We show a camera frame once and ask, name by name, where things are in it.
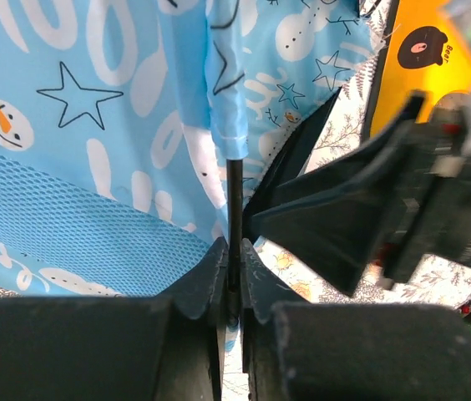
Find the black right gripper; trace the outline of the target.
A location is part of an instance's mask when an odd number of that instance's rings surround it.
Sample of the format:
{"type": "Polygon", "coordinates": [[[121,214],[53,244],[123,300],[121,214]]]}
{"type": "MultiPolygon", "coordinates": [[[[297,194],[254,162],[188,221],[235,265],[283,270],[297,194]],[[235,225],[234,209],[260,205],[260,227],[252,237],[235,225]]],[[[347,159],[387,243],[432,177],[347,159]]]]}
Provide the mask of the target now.
{"type": "MultiPolygon", "coordinates": [[[[251,233],[288,250],[351,296],[375,256],[392,211],[393,186],[412,154],[409,130],[425,94],[411,94],[378,136],[333,162],[279,185],[250,218],[251,233]]],[[[428,192],[405,236],[382,256],[383,275],[406,283],[426,254],[471,268],[471,156],[463,128],[434,152],[428,192]]]]}

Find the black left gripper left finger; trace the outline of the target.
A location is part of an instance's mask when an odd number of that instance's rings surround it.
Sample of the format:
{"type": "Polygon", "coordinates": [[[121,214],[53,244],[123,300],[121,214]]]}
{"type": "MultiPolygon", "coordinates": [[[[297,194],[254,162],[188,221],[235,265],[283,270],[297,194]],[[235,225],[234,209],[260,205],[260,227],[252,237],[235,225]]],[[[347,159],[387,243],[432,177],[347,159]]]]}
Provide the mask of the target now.
{"type": "Polygon", "coordinates": [[[227,245],[155,297],[0,299],[0,400],[218,400],[227,245]]]}

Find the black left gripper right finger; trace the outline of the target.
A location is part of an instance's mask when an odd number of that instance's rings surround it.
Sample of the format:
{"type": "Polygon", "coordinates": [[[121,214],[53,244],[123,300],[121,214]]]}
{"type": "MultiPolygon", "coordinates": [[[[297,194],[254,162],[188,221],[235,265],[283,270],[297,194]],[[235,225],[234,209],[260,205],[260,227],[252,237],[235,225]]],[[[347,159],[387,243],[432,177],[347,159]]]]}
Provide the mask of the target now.
{"type": "Polygon", "coordinates": [[[471,400],[471,329],[447,307],[313,304],[242,246],[252,400],[471,400]]]}

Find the blue snowman pet tent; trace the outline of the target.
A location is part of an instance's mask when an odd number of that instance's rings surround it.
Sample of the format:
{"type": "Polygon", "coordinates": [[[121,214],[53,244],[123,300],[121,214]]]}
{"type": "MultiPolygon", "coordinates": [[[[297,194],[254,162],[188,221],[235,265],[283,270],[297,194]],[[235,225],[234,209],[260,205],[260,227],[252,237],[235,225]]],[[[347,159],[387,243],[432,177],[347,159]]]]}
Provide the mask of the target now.
{"type": "Polygon", "coordinates": [[[376,50],[355,1],[0,1],[0,287],[164,290],[376,50]]]}

